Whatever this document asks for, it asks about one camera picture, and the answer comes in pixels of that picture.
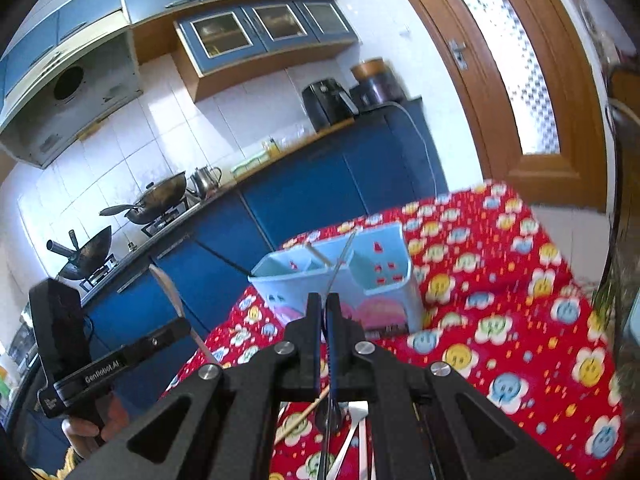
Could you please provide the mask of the person's left hand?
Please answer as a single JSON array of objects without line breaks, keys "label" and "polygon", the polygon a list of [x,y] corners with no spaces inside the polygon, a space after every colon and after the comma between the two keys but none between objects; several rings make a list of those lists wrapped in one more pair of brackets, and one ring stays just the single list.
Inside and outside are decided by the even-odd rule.
[{"label": "person's left hand", "polygon": [[80,458],[88,458],[98,448],[97,438],[104,442],[112,440],[129,425],[129,414],[115,393],[110,393],[99,404],[102,408],[102,427],[75,416],[67,416],[62,421],[63,434]]}]

